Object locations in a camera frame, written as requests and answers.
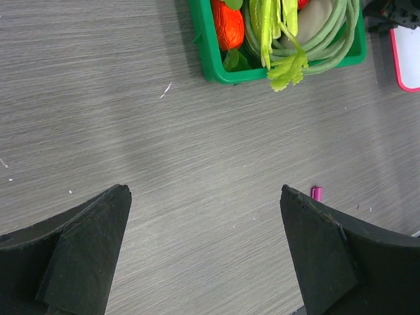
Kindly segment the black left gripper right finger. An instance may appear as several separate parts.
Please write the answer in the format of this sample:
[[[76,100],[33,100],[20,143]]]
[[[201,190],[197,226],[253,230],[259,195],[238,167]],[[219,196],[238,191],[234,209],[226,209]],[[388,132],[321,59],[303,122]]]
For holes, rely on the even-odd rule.
[[[303,298],[298,314],[418,314],[419,238],[285,185],[280,209]]]

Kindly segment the pink framed whiteboard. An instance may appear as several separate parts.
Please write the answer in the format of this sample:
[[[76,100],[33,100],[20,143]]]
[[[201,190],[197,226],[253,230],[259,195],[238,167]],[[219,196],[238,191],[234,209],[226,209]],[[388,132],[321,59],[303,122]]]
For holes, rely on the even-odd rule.
[[[397,83],[409,93],[419,92],[419,32],[402,26],[390,30]]]

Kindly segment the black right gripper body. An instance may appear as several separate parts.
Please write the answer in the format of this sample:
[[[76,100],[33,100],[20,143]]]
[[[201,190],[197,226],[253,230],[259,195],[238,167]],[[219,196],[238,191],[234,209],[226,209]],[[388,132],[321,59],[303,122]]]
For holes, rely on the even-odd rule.
[[[398,26],[415,30],[419,27],[419,0],[374,0],[362,14],[380,20],[368,28],[370,33],[387,32]]]

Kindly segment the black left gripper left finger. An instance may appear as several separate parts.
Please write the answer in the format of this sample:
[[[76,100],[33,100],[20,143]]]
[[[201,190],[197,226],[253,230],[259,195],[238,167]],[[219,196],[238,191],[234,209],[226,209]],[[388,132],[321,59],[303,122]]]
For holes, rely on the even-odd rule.
[[[116,184],[1,235],[1,313],[104,314],[131,203]]]

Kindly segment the white marker with pink cap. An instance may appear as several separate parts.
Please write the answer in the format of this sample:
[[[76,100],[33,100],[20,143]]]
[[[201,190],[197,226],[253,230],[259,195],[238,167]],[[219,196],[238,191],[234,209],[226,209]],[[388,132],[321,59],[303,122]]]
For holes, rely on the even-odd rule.
[[[311,198],[321,202],[322,201],[323,190],[321,186],[313,186],[311,189]]]

